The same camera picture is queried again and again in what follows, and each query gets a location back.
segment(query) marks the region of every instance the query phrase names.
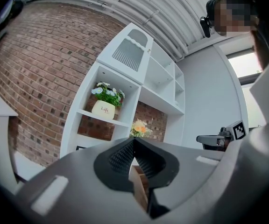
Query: white ceiling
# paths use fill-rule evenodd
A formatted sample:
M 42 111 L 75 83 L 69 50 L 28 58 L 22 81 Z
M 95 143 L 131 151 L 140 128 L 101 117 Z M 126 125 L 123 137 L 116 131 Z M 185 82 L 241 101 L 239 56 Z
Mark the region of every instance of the white ceiling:
M 208 0 L 73 0 L 121 22 L 144 29 L 175 60 L 191 53 L 202 39 L 199 19 Z

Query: artificial flower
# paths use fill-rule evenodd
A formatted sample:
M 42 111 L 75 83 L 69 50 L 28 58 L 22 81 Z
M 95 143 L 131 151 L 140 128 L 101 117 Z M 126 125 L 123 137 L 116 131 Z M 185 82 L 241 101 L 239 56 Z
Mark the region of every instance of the artificial flower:
M 145 125 L 147 125 L 147 124 L 139 119 L 134 123 L 134 126 L 141 126 L 142 127 Z
M 106 91 L 106 94 L 111 95 L 111 96 L 115 96 L 115 93 L 113 91 L 109 91 L 109 90 Z
M 122 90 L 119 90 L 119 93 L 123 96 L 123 98 L 125 98 L 125 94 Z
M 109 83 L 105 83 L 105 82 L 100 82 L 100 83 L 97 84 L 97 86 L 101 86 L 101 85 L 109 86 L 110 84 Z
M 101 94 L 102 91 L 103 91 L 103 89 L 99 87 L 99 88 L 96 88 L 96 89 L 91 90 L 91 93 L 93 95 L 95 95 L 95 94 Z
M 147 129 L 146 129 L 146 132 L 145 132 L 145 134 L 144 134 L 144 136 L 145 136 L 145 137 L 149 137 L 149 136 L 152 134 L 152 132 L 153 132 L 153 131 L 152 131 L 151 129 L 148 129 L 148 128 L 147 128 Z
M 136 130 L 137 132 L 140 132 L 142 130 L 142 127 L 141 126 L 135 126 L 134 130 Z

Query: window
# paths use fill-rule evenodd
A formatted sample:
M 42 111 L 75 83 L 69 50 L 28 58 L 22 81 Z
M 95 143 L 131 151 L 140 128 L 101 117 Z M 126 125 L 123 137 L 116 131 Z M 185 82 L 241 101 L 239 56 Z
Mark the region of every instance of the window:
M 266 125 L 264 116 L 250 92 L 250 88 L 262 72 L 256 54 L 252 49 L 247 49 L 227 57 L 241 83 L 247 104 L 249 128 Z
M 229 59 L 238 78 L 262 72 L 257 56 L 254 52 Z

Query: potted plant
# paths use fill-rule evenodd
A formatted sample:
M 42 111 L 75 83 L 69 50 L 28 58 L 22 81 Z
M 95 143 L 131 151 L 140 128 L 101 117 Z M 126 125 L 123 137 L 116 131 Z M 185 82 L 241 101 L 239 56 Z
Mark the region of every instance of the potted plant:
M 130 136 L 148 138 L 152 134 L 152 130 L 146 127 L 147 123 L 137 120 L 133 123 L 130 130 Z
M 109 89 L 110 84 L 100 82 L 97 88 L 91 90 L 91 93 L 98 99 L 92 109 L 92 113 L 107 119 L 113 119 L 115 116 L 115 108 L 122 106 L 121 98 L 125 98 L 123 91 L 115 88 Z

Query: orange flower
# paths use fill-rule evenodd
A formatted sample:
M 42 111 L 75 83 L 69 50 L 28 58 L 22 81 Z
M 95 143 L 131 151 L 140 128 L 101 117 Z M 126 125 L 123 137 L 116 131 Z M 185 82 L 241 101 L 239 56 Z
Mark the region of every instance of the orange flower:
M 137 132 L 141 132 L 142 128 L 141 128 L 141 126 L 135 126 L 134 130 L 136 130 Z

